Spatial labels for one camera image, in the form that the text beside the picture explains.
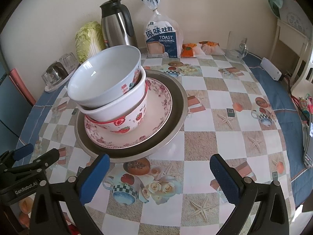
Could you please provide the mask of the blue tablecloth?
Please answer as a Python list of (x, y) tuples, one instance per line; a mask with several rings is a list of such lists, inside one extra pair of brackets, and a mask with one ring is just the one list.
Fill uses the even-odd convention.
[[(303, 164), (302, 125), (300, 117), (288, 90), (278, 81), (272, 78), (260, 68), (261, 58), (251, 52), (244, 58), (244, 62), (251, 68), (253, 76), (264, 88), (269, 96), (281, 126), (286, 143), (286, 151), (291, 161), (291, 185), (296, 207), (300, 206), (309, 197), (312, 191), (312, 169), (307, 169)], [(17, 147), (27, 143), (35, 144), (39, 139), (39, 131), (44, 119), (51, 110), (63, 87), (52, 93), (43, 92), (39, 100), (31, 109), (24, 124)]]

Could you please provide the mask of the strawberry pattern bowl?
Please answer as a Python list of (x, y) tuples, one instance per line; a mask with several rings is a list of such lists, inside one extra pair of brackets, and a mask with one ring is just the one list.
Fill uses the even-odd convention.
[(146, 113), (146, 103), (147, 103), (147, 92), (148, 87), (145, 84), (145, 95), (140, 103), (129, 113), (122, 115), (121, 117), (107, 122), (99, 122), (90, 118), (88, 115), (85, 115), (88, 121), (93, 122), (94, 124), (109, 130), (112, 133), (127, 133), (135, 129), (143, 120)]

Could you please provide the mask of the colourful toys pile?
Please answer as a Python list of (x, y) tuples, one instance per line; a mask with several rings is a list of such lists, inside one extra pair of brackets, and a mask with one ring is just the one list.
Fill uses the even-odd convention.
[(312, 96), (307, 94), (304, 98), (295, 96), (291, 98), (299, 111), (301, 120), (308, 124), (312, 115)]

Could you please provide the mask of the plain white bowl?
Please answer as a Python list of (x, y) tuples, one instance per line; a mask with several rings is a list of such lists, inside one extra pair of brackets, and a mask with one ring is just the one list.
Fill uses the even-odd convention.
[(146, 72), (143, 67), (140, 67), (139, 82), (126, 94), (116, 99), (115, 101), (96, 109), (87, 109), (77, 104), (80, 112), (88, 115), (95, 121), (107, 122), (115, 120), (126, 113), (133, 110), (145, 95), (145, 79)]

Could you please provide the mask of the orange snack packet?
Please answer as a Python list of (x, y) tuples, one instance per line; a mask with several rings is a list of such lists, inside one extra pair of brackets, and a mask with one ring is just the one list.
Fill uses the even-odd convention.
[(202, 51), (206, 55), (225, 55), (224, 51), (221, 49), (219, 43), (213, 41), (201, 41), (199, 42), (201, 45)]
[(197, 47), (196, 43), (183, 44), (181, 57), (184, 57), (184, 58), (196, 57), (196, 53), (195, 53), (196, 47)]

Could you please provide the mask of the white power adapter box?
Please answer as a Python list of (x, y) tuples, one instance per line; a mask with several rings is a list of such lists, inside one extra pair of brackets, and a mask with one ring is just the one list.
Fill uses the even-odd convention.
[(261, 68), (265, 70), (274, 81), (279, 81), (282, 77), (281, 71), (265, 57), (261, 61)]

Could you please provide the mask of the smartphone on stand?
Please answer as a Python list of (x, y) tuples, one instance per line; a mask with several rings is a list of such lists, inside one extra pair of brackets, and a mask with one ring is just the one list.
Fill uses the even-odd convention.
[(310, 114), (309, 122), (306, 125), (303, 125), (303, 162), (307, 168), (312, 168), (312, 137), (312, 114)]

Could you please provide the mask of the white bowl red flowers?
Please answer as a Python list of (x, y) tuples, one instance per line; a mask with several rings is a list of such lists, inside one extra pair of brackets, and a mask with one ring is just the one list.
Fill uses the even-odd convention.
[(83, 107), (102, 107), (136, 86), (140, 67), (138, 48), (120, 45), (105, 49), (75, 71), (68, 83), (67, 94)]

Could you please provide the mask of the glass pitcher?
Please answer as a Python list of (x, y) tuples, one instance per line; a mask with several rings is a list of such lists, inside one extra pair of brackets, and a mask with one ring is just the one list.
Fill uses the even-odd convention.
[(248, 54), (247, 38), (233, 31), (229, 32), (226, 48), (227, 58), (234, 61), (241, 61)]

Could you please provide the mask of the dark glass on tray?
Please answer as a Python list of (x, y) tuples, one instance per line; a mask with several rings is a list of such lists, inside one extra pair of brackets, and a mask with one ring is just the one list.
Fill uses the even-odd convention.
[(55, 87), (62, 80), (66, 79), (68, 73), (59, 61), (53, 62), (42, 74), (42, 79), (48, 88)]

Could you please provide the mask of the toast bread bag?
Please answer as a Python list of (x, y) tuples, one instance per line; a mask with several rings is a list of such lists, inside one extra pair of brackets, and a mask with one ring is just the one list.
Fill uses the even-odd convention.
[(183, 47), (183, 32), (178, 23), (161, 14), (161, 0), (141, 0), (153, 15), (144, 28), (144, 38), (149, 58), (179, 58)]

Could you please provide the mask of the stainless steel thermos jug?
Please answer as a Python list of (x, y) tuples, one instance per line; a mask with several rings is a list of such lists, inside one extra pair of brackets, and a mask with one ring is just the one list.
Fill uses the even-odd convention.
[(121, 0), (109, 0), (101, 6), (101, 28), (106, 48), (118, 45), (138, 47), (130, 11)]

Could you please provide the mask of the floral rimmed white plate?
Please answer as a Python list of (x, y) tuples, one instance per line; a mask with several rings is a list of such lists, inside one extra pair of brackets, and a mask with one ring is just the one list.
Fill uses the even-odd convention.
[(146, 113), (141, 123), (127, 133), (112, 133), (84, 116), (84, 130), (96, 145), (106, 149), (126, 149), (147, 141), (167, 122), (172, 110), (172, 96), (169, 89), (154, 78), (146, 78)]

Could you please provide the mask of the napa cabbage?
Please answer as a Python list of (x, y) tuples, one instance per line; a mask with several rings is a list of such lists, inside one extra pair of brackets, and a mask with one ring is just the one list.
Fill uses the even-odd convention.
[(75, 48), (78, 61), (81, 64), (106, 49), (100, 23), (91, 21), (84, 24), (76, 32)]

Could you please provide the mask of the upturned drinking glass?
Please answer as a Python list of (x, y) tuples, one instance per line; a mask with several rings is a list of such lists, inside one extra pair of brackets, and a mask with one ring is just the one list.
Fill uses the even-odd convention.
[(71, 74), (80, 65), (77, 58), (71, 52), (69, 54), (64, 54), (59, 61), (62, 63), (63, 67), (66, 69), (68, 74)]

